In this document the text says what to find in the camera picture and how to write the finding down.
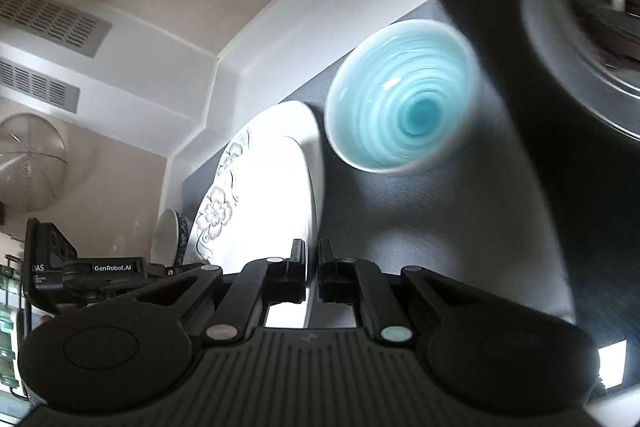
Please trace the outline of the large white floral plate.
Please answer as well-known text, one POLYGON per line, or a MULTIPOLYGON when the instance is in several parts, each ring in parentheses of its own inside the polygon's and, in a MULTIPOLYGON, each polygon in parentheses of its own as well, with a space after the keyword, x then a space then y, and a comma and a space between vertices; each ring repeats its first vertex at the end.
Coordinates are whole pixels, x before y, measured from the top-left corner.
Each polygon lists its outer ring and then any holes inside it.
POLYGON ((222 152, 184 261, 238 273, 256 259, 290 257, 300 239, 312 265, 323 203, 324 162, 314 113, 299 101, 272 106, 222 152))

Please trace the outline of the white bowl blue pattern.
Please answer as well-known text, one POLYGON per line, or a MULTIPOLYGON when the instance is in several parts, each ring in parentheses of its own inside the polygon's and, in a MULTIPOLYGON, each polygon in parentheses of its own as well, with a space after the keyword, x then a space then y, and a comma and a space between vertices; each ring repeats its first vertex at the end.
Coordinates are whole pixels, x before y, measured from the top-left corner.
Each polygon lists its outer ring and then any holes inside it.
POLYGON ((191 223, 182 213, 166 209, 158 218, 151 243, 151 262, 165 267, 182 265, 191 223))

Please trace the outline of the teal swirl ceramic bowl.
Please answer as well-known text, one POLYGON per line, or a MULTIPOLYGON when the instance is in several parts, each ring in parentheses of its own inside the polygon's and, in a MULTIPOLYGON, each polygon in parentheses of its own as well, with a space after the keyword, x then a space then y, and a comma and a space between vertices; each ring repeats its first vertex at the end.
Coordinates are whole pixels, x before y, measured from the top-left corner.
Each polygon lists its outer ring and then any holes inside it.
POLYGON ((480 63, 460 30, 403 20, 364 39, 337 69, 323 109, 326 139, 363 172, 430 169, 468 137, 481 93, 480 63))

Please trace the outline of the black rack with packets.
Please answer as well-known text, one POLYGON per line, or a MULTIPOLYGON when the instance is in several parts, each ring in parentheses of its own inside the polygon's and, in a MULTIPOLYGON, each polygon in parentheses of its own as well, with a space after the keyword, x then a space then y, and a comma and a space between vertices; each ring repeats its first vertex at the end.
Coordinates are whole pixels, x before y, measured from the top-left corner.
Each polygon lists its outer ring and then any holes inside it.
POLYGON ((22 259, 5 254, 1 260, 1 387, 13 398, 28 402, 28 392, 17 368, 25 332, 22 259))

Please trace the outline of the grey counter mat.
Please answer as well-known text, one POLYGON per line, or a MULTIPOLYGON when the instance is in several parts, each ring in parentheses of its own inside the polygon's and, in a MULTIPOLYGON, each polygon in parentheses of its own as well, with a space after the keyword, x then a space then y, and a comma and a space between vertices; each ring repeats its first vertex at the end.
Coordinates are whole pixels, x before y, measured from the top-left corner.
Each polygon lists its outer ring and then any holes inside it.
POLYGON ((575 317, 558 236, 538 179, 503 101, 489 83, 460 150, 431 170, 382 176, 347 166, 321 124, 334 76, 327 68, 240 132, 282 134, 303 149, 317 227, 335 254, 396 273, 427 269, 554 315, 575 317))

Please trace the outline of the right grey vent grille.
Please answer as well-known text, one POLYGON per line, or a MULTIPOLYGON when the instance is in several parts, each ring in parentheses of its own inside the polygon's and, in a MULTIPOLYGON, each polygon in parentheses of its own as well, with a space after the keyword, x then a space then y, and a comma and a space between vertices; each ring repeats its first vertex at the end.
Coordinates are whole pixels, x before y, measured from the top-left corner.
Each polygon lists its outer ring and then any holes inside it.
POLYGON ((33 69, 2 58, 1 84, 3 87, 21 92, 41 102, 77 113, 80 90, 77 87, 33 69))

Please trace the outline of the grey vent grille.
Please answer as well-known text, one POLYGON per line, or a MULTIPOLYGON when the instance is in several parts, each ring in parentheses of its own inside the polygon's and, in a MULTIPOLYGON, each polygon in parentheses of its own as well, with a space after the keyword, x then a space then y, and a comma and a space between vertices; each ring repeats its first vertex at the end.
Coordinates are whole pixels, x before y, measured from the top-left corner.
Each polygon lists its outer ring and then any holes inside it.
POLYGON ((83 56, 95 57, 112 24, 55 0, 0 0, 1 21, 83 56))
POLYGON ((21 92, 41 102, 77 113, 80 90, 77 87, 33 69, 2 58, 1 84, 3 87, 21 92))

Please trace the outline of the left grey vent grille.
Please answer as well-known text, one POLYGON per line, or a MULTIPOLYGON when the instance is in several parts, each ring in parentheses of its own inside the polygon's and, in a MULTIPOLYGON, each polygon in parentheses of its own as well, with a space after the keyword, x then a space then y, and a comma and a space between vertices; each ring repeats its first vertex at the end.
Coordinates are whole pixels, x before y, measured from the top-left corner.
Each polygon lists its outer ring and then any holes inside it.
POLYGON ((112 24, 55 0, 0 0, 1 21, 83 56, 95 57, 112 24))

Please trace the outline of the black gas stove top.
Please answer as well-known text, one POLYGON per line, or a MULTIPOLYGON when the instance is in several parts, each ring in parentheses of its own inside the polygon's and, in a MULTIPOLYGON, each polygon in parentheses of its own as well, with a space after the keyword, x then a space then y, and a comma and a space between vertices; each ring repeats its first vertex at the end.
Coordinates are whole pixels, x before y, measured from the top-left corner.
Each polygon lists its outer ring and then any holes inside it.
POLYGON ((472 42, 533 163, 559 235, 578 325, 639 384, 639 140, 592 118, 530 45, 521 0, 440 0, 472 42))

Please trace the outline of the silver gas burner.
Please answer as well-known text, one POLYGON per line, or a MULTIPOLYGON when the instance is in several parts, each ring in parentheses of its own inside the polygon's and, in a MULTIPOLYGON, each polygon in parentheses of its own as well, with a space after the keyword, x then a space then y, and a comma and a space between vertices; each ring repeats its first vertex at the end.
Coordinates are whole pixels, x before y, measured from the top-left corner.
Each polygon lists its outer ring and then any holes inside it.
POLYGON ((639 140, 639 0, 521 0, 530 45, 592 118, 639 140))

